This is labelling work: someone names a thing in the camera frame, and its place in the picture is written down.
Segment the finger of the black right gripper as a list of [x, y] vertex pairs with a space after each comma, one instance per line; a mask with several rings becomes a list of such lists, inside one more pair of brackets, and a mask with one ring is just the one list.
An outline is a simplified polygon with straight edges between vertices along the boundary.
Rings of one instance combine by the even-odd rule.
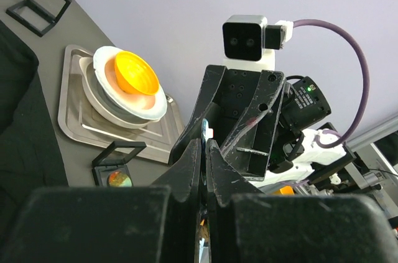
[[201, 120], [206, 118], [209, 112], [215, 112], [215, 108], [217, 108], [213, 100], [226, 70], [227, 68], [222, 65], [208, 65], [206, 67], [192, 115], [170, 151], [168, 166], [172, 166], [181, 158], [192, 139], [200, 137]]
[[220, 105], [229, 129], [220, 147], [230, 164], [266, 164], [275, 141], [285, 89], [282, 72], [227, 69]]

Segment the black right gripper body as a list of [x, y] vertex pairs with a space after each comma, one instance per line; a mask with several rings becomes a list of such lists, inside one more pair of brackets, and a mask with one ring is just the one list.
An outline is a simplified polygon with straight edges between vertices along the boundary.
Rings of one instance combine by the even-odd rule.
[[267, 180], [298, 170], [304, 130], [331, 113], [322, 91], [309, 77], [290, 84], [282, 72], [263, 70], [248, 106], [227, 131], [223, 158], [249, 180]]

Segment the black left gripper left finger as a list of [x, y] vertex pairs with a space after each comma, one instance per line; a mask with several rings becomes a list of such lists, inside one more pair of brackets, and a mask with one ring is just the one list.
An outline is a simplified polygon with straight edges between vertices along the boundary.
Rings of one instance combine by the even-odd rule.
[[18, 212], [2, 262], [197, 262], [201, 142], [147, 187], [43, 188]]

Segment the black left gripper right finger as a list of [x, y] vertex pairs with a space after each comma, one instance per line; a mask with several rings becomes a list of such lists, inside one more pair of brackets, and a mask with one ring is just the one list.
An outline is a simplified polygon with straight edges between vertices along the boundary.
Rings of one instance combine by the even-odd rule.
[[266, 195], [206, 145], [212, 262], [396, 262], [397, 239], [364, 195]]

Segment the iridescent round brooch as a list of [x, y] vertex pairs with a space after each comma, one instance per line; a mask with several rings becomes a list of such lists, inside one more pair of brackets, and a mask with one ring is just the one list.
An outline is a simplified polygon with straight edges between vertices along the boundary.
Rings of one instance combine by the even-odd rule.
[[109, 187], [132, 187], [132, 180], [130, 176], [121, 171], [115, 171], [109, 174], [107, 179]]

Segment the black button-up shirt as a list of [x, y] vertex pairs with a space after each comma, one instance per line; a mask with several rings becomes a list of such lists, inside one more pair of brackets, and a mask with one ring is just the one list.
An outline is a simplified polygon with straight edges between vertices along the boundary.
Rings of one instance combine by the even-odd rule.
[[34, 190], [68, 186], [38, 67], [33, 50], [1, 24], [1, 241]]

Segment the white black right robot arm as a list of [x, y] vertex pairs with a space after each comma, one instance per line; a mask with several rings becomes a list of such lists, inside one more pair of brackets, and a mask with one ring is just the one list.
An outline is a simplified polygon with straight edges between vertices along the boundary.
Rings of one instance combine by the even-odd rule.
[[313, 128], [330, 113], [321, 89], [307, 76], [210, 65], [169, 164], [201, 136], [207, 121], [223, 158], [258, 187], [331, 179], [354, 154], [337, 143], [330, 123]]

